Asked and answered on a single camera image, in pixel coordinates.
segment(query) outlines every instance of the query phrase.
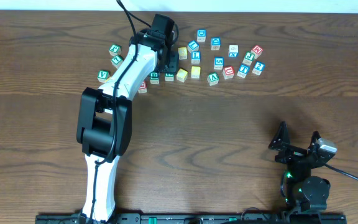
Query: wood grain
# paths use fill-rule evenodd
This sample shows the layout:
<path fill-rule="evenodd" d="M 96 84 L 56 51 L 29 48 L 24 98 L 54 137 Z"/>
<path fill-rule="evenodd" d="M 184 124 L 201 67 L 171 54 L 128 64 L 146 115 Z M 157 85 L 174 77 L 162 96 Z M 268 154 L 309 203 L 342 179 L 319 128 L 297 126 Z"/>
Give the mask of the wood grain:
<path fill-rule="evenodd" d="M 206 28 L 201 80 L 148 85 L 134 100 L 133 135 L 117 173 L 119 208 L 241 212 L 284 207 L 284 165 L 267 145 L 281 120 L 306 147 L 314 130 L 337 143 L 332 166 L 358 175 L 358 15 L 165 13 L 180 28 L 176 47 Z M 151 21 L 153 12 L 136 15 Z M 143 28 L 138 22 L 137 28 Z M 112 72 L 108 48 L 131 36 L 121 12 L 0 11 L 0 223 L 83 206 L 86 164 L 75 140 L 81 92 Z M 222 38 L 210 51 L 211 37 Z M 264 48 L 260 77 L 208 86 L 213 57 Z M 180 61 L 190 71 L 190 59 Z M 329 212 L 358 223 L 358 182 L 326 168 Z"/>

